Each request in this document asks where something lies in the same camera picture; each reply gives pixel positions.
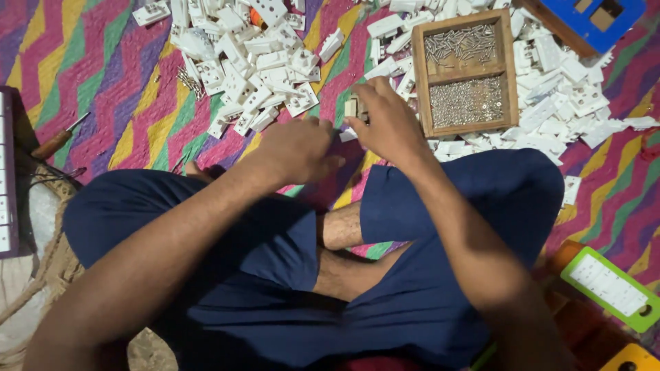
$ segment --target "person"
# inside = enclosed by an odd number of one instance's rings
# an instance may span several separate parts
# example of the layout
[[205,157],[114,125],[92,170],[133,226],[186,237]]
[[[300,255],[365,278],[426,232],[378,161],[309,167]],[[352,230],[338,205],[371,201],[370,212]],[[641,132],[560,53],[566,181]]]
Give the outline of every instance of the person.
[[[341,209],[316,215],[274,194],[343,165],[326,153],[332,124],[312,117],[271,126],[210,183],[116,170],[82,188],[63,229],[86,271],[46,314],[24,369],[127,370],[146,326],[180,370],[383,357],[455,370],[491,337],[506,370],[570,369],[528,273],[562,202],[557,167],[532,149],[440,164],[387,79],[353,89],[370,124],[347,123],[396,167],[374,166],[362,200]],[[412,243],[377,261],[341,253],[386,241]]]

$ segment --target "screwdriver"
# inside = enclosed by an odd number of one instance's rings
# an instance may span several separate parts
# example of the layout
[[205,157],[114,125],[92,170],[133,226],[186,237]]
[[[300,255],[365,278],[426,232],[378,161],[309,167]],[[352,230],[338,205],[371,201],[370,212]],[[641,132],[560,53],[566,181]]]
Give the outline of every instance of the screwdriver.
[[76,128],[76,126],[78,126],[79,123],[83,122],[87,116],[89,116],[89,112],[82,115],[82,117],[73,123],[73,125],[69,126],[68,129],[60,130],[59,133],[57,133],[54,137],[48,139],[44,144],[40,145],[39,148],[32,151],[32,157],[38,160],[45,160],[55,154],[57,150],[64,147],[64,144],[66,144],[66,142],[71,139],[73,136],[73,130]]

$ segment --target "hand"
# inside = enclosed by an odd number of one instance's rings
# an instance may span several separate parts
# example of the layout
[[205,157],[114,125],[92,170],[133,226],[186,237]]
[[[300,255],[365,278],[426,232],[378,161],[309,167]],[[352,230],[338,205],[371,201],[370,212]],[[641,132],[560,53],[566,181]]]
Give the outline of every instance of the hand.
[[344,123],[355,130],[363,146],[399,168],[429,152],[413,110],[392,90],[385,77],[356,84],[353,91],[367,107],[369,125],[353,117],[346,117]]
[[346,162],[343,157],[326,155],[332,137],[333,124],[326,119],[292,119],[271,125],[248,157],[257,159],[281,186],[316,182]]

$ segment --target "wooden handle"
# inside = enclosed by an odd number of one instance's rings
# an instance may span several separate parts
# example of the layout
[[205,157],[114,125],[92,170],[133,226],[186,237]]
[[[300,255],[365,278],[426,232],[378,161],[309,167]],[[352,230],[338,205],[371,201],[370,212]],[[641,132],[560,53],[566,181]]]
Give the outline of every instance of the wooden handle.
[[32,151],[32,157],[38,160],[45,160],[55,154],[57,150],[64,147],[64,144],[73,136],[70,131],[62,130],[56,136],[48,139],[39,148]]

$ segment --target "metal pins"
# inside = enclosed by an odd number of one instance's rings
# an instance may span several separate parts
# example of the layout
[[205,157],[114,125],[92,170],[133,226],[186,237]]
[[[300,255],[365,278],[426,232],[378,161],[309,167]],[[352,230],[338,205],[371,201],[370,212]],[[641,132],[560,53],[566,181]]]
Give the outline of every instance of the metal pins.
[[435,128],[502,118],[499,77],[431,86],[429,93]]
[[197,81],[188,75],[188,72],[186,72],[185,69],[178,67],[176,78],[179,79],[181,84],[183,84],[190,91],[195,92],[195,100],[200,101],[202,98],[204,98],[204,90],[202,90],[202,87],[199,86]]
[[426,59],[446,68],[454,68],[452,64],[443,62],[451,54],[458,61],[477,58],[484,64],[495,57],[495,32],[492,24],[480,24],[462,30],[451,30],[424,38]]

